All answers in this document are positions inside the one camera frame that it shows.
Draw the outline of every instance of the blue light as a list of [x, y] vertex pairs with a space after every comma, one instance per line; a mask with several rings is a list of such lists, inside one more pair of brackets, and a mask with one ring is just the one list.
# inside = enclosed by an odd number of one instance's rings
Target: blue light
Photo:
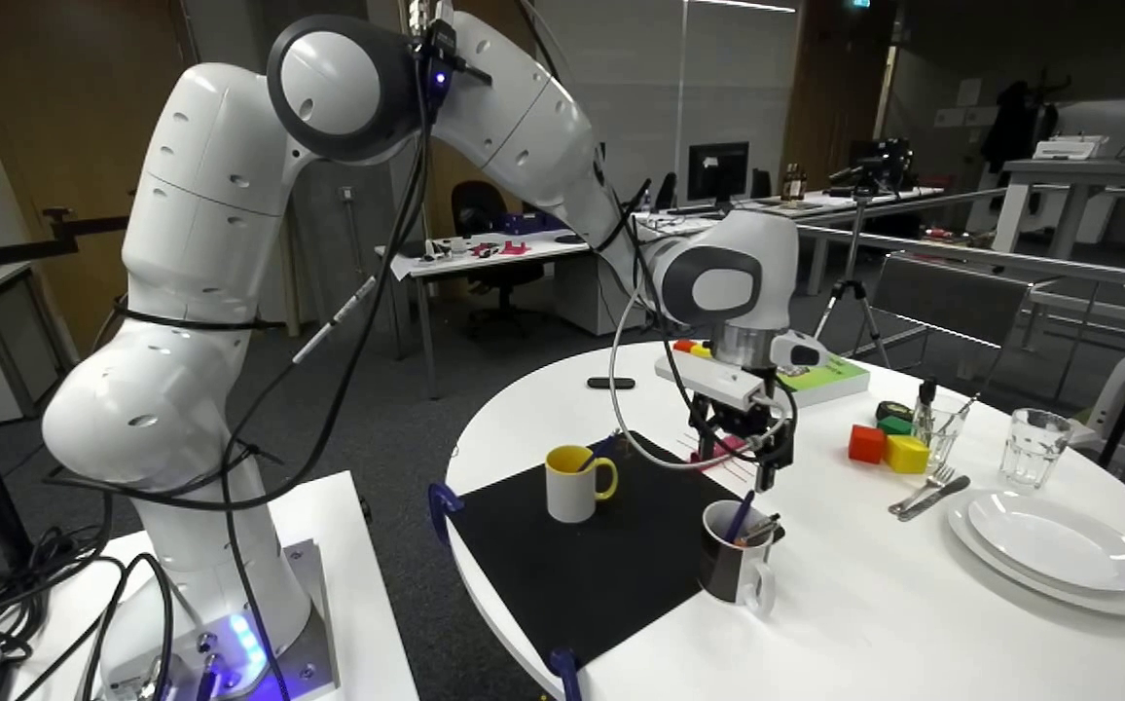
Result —
[[237, 652], [242, 652], [242, 653], [234, 653], [234, 657], [242, 657], [242, 674], [234, 674], [234, 676], [244, 676], [244, 682], [260, 676], [264, 674], [264, 652], [260, 652], [260, 638], [253, 634], [249, 619], [234, 614], [231, 632], [234, 632]]

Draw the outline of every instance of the chair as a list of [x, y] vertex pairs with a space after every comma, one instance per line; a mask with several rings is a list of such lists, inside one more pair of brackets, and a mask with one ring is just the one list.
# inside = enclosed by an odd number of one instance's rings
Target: chair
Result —
[[751, 166], [751, 199], [769, 199], [769, 171]]
[[487, 229], [503, 229], [510, 217], [504, 199], [482, 183], [482, 181], [465, 181], [459, 187], [450, 187], [450, 229], [471, 239], [471, 234], [487, 234]]
[[990, 377], [1029, 299], [1022, 282], [918, 261], [886, 253], [866, 297], [870, 306], [891, 310], [922, 332], [992, 349]]
[[[493, 229], [504, 229], [504, 223], [510, 223], [510, 205], [489, 183], [465, 181], [450, 187], [450, 229], [459, 239], [493, 234]], [[497, 306], [510, 306], [512, 290], [539, 282], [539, 277], [546, 277], [539, 264], [504, 264], [504, 270], [476, 274], [471, 282], [477, 290], [493, 290]]]
[[650, 212], [674, 212], [674, 201], [678, 201], [678, 171], [670, 171], [670, 177], [661, 181], [661, 190], [655, 190]]

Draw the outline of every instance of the ceiling light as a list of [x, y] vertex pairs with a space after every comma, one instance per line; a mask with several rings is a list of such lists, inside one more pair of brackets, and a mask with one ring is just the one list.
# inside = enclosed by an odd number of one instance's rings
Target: ceiling light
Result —
[[791, 4], [753, 4], [753, 0], [698, 0], [698, 4], [794, 17]]

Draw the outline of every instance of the white plate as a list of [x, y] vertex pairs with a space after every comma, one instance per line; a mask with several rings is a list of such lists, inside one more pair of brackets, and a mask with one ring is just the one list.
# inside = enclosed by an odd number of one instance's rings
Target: white plate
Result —
[[970, 527], [1008, 560], [1084, 591], [1125, 591], [1125, 538], [1104, 521], [1018, 496], [973, 496]]
[[955, 532], [955, 543], [962, 543], [977, 560], [986, 560], [992, 573], [1038, 591], [1038, 596], [1049, 596], [1060, 604], [1071, 604], [1071, 606], [1082, 606], [1082, 612], [1096, 612], [1096, 614], [1119, 614], [1125, 619], [1125, 596], [1103, 596], [1103, 591], [1082, 591], [1082, 588], [1065, 588], [1065, 584], [1056, 584], [1032, 567], [1018, 567], [1016, 560], [1001, 556], [986, 538], [977, 538], [977, 531], [970, 527], [964, 518], [964, 506], [981, 500], [981, 496], [964, 496], [958, 500], [949, 512], [944, 512], [944, 527]]

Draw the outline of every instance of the white mug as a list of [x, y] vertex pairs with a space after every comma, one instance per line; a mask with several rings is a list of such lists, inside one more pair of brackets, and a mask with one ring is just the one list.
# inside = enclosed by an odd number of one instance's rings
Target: white mug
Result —
[[616, 464], [583, 445], [556, 445], [546, 454], [546, 480], [548, 513], [564, 527], [587, 521], [594, 503], [607, 503], [617, 487]]

